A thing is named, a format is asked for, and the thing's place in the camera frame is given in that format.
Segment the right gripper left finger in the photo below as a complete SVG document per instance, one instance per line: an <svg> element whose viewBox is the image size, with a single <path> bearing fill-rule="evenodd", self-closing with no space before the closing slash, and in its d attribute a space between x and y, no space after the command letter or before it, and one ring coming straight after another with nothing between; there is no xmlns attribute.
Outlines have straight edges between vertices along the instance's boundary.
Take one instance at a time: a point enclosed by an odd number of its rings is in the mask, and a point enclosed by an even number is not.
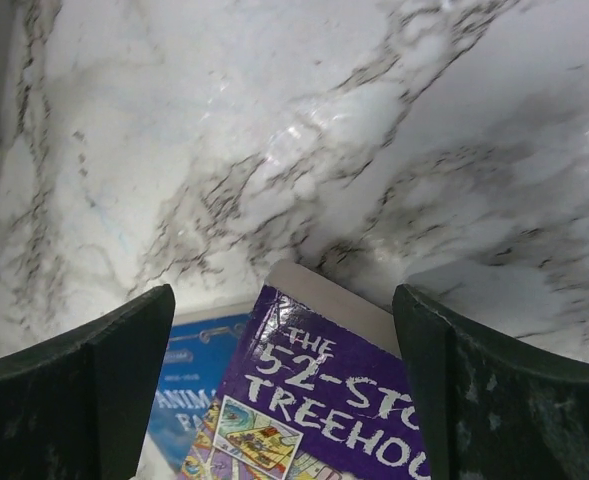
<svg viewBox="0 0 589 480"><path fill-rule="evenodd" d="M174 312L157 286L0 358L0 479L134 477Z"/></svg>

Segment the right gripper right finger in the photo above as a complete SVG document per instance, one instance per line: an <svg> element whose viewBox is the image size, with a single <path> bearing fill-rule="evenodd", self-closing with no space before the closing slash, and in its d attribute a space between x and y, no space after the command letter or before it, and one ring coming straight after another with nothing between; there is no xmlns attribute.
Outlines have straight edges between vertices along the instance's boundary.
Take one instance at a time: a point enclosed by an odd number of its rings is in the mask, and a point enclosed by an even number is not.
<svg viewBox="0 0 589 480"><path fill-rule="evenodd" d="M589 364L400 285L393 316L435 479L589 479Z"/></svg>

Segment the blue Animal Farm book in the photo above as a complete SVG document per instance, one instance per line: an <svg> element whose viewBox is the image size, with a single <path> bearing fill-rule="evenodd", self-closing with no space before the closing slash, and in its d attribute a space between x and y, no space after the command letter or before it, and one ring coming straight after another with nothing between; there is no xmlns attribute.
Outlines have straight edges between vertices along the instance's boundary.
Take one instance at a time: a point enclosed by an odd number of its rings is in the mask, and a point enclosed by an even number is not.
<svg viewBox="0 0 589 480"><path fill-rule="evenodd" d="M148 434L175 472L188 454L250 314L175 317L148 422Z"/></svg>

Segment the purple 52-Storey Treehouse book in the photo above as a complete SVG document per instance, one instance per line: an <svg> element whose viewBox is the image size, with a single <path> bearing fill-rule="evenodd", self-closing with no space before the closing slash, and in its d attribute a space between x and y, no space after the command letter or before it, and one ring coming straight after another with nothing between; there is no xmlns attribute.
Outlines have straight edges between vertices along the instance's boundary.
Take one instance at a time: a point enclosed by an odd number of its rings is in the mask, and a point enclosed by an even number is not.
<svg viewBox="0 0 589 480"><path fill-rule="evenodd" d="M179 475L431 478L393 317L276 263Z"/></svg>

